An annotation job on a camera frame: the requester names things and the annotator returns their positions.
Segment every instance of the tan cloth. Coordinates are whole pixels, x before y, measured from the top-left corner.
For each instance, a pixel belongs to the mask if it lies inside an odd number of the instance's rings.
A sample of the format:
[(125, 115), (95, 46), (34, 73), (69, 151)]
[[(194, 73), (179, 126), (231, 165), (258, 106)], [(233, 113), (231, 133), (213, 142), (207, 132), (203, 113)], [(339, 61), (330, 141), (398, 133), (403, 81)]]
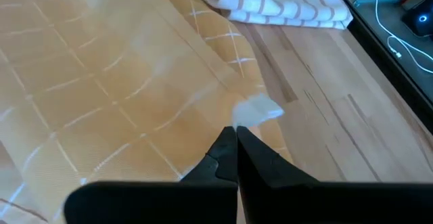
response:
[[(179, 179), (265, 91), (200, 0), (0, 1), (0, 140), (49, 221), (84, 182)], [(274, 120), (255, 132), (290, 157)]]

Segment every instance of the towel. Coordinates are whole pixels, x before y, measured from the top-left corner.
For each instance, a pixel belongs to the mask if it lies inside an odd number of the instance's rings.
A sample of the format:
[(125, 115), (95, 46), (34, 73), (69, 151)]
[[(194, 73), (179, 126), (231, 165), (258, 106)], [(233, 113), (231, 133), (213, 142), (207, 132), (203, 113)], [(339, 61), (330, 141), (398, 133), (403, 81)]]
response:
[(343, 0), (205, 0), (229, 20), (345, 29), (353, 17)]

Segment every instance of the wood grain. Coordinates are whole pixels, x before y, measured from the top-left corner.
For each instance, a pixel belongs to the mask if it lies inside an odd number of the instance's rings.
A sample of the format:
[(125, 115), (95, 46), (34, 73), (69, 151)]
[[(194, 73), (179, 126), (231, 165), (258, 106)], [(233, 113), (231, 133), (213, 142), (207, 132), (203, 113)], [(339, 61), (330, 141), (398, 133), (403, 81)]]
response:
[(349, 31), (236, 24), (294, 163), (320, 180), (433, 180), (432, 135)]

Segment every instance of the black device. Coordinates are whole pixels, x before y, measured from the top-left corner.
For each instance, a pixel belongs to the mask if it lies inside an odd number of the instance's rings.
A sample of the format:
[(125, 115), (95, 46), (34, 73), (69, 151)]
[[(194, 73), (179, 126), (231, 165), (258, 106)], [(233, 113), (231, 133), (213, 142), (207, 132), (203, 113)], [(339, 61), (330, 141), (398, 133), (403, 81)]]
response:
[(416, 36), (433, 35), (433, 0), (423, 0), (409, 9), (401, 20)]
[(247, 223), (433, 222), (433, 185), (320, 182), (245, 127), (225, 127), (178, 183), (91, 183), (64, 214), (68, 224), (235, 223), (238, 189)]

